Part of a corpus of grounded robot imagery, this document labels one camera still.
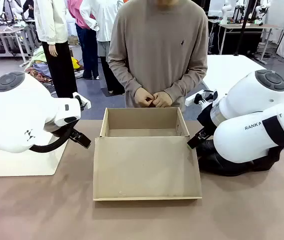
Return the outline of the person's left hand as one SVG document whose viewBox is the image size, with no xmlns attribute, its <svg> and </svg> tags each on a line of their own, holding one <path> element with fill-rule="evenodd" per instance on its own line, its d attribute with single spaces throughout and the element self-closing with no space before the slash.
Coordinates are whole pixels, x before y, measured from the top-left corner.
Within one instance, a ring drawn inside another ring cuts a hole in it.
<svg viewBox="0 0 284 240">
<path fill-rule="evenodd" d="M 153 97 L 152 103 L 156 108 L 170 107 L 173 103 L 171 97 L 165 91 L 157 92 L 153 94 Z"/>
</svg>

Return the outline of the person's right hand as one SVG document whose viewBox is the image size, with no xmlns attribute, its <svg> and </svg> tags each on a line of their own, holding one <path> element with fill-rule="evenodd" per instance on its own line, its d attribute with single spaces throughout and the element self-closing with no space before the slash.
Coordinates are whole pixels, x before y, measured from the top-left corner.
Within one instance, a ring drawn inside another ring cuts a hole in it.
<svg viewBox="0 0 284 240">
<path fill-rule="evenodd" d="M 153 102 L 154 97 L 144 88 L 140 87 L 135 92 L 134 100 L 140 107 L 147 108 Z"/>
</svg>

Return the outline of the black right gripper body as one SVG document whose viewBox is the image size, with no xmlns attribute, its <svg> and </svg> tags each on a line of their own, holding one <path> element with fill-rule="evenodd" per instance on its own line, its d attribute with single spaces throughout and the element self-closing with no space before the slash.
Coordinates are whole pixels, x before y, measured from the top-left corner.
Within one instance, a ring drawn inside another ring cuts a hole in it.
<svg viewBox="0 0 284 240">
<path fill-rule="evenodd" d="M 204 133 L 214 133 L 217 128 L 211 118 L 212 108 L 213 106 L 210 103 L 201 111 L 201 113 L 197 117 L 198 122 L 203 126 L 202 131 Z"/>
</svg>

